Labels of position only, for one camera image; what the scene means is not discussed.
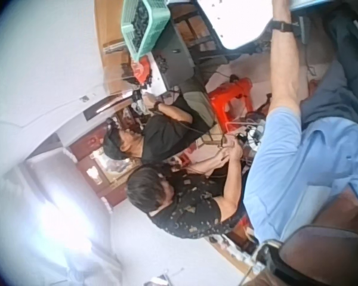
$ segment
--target black patterned shirt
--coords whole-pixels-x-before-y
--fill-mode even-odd
[[[245,214],[243,204],[240,204],[232,217],[220,222],[220,208],[213,198],[223,195],[225,180],[216,182],[183,170],[173,173],[167,180],[174,187],[173,202],[150,219],[169,234],[191,239],[225,234]]]

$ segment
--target plastic stool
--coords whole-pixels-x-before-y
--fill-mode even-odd
[[[240,99],[247,112],[253,111],[251,101],[252,82],[248,78],[226,82],[208,94],[211,105],[216,113],[219,125],[223,132],[227,132],[226,123],[232,122],[234,118],[226,112],[226,104],[230,104],[233,98]]]

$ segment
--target bright window light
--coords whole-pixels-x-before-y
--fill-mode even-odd
[[[44,235],[63,247],[80,253],[91,251],[91,242],[82,224],[52,204],[42,208],[41,223]]]

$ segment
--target teal plastic basket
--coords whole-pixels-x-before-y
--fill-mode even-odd
[[[132,42],[134,38],[134,26],[131,22],[135,17],[138,2],[139,0],[124,0],[121,22],[121,31],[134,61],[139,61],[142,56],[154,48],[157,39],[171,16],[164,0],[143,0],[149,13],[149,23],[143,35],[141,45],[137,49]]]

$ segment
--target black shirt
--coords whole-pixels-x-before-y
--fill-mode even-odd
[[[199,113],[189,107],[182,95],[172,105],[191,114],[192,124],[178,122],[162,114],[151,117],[143,129],[144,142],[141,158],[143,163],[154,163],[168,159],[185,150],[209,131],[210,127]]]
[[[150,216],[150,219],[169,234],[191,239],[225,234],[230,232],[245,214],[241,203],[232,217],[220,222],[220,208],[213,198],[223,194],[225,179],[214,181],[204,175],[187,174],[181,170],[173,173],[167,180],[174,187],[173,202],[156,215]]]

